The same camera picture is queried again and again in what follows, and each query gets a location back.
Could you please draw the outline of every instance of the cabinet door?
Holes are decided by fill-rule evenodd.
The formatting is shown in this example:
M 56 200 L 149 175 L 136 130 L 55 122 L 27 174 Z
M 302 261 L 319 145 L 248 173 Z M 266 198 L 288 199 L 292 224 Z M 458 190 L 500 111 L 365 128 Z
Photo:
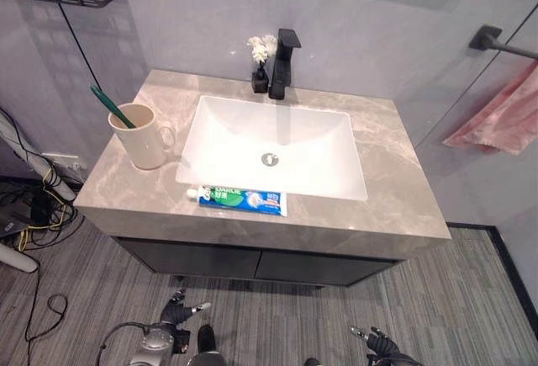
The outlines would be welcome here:
M 348 286 L 396 261 L 326 257 L 296 252 L 263 252 L 256 279 Z
M 119 244 L 159 273 L 254 278 L 260 251 L 181 242 L 118 238 Z

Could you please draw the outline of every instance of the sink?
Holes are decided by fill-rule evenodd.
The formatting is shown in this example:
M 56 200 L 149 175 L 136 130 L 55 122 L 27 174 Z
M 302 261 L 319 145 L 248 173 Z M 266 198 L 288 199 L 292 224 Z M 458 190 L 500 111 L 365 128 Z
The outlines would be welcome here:
M 366 200 L 347 113 L 200 97 L 179 183 Z

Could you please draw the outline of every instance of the gray wall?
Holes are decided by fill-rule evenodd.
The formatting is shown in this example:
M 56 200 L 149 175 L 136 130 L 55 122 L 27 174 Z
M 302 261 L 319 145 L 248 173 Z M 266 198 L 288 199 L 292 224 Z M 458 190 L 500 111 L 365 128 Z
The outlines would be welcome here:
M 119 103 L 134 97 L 150 67 L 248 80 L 252 63 L 246 39 L 294 28 L 303 43 L 294 52 L 294 85 L 392 98 L 418 145 L 493 58 L 493 52 L 467 48 L 476 29 L 496 24 L 506 40 L 535 3 L 116 0 L 103 10 L 66 7 L 66 13 L 100 83 Z M 110 131 L 106 114 L 87 90 L 92 79 L 58 8 L 0 0 L 0 12 L 0 104 L 41 150 L 77 153 L 92 165 Z M 421 155 L 424 163 L 428 154 Z M 6 148 L 0 147 L 0 157 L 0 174 L 28 174 Z M 446 216 L 465 220 L 467 212 L 460 215 L 454 203 L 459 194 L 446 199 L 445 190 L 433 184 Z M 480 208 L 489 200 L 478 190 L 468 201 Z M 528 196 L 514 196 L 514 207 L 524 210 L 528 203 Z M 529 213 L 517 222 L 526 225 L 533 217 Z M 516 257 L 517 250 L 512 250 Z
M 538 50 L 538 10 L 510 45 Z M 538 308 L 538 143 L 518 156 L 441 144 L 530 62 L 499 54 L 416 151 L 446 219 L 499 228 Z

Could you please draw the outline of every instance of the marble countertop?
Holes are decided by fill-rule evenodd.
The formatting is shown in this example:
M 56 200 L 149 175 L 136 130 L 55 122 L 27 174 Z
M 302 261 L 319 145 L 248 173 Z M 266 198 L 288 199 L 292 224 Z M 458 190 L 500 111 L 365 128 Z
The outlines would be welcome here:
M 275 104 L 249 82 L 154 70 L 134 99 L 177 127 L 174 157 L 134 167 L 113 136 L 75 205 L 112 236 L 209 242 L 407 258 L 450 239 L 419 160 L 391 100 L 287 88 L 284 103 L 347 112 L 368 200 L 289 194 L 287 217 L 200 207 L 175 181 L 177 160 L 201 95 Z

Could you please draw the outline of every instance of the black faucet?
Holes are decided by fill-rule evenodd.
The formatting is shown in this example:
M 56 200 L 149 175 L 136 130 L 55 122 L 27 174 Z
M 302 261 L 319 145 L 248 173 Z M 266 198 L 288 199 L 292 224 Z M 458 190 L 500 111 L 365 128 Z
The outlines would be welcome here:
M 293 29 L 278 30 L 277 55 L 275 66 L 272 68 L 269 98 L 284 99 L 285 87 L 292 83 L 292 52 L 293 48 L 300 48 L 301 42 Z

